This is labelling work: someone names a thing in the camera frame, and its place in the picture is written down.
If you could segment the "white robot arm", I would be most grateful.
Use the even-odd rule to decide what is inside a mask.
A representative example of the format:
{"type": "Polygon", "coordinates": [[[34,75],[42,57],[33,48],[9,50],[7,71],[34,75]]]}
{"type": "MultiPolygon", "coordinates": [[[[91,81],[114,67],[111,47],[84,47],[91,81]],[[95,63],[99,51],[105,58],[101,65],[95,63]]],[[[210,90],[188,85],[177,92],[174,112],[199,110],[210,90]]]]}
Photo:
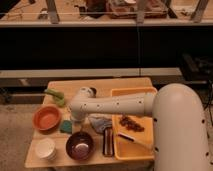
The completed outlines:
{"type": "Polygon", "coordinates": [[[69,102],[72,120],[88,114],[127,114],[153,119],[154,171],[213,171],[210,164],[205,114],[198,94],[172,83],[157,92],[97,98],[82,87],[69,102]]]}

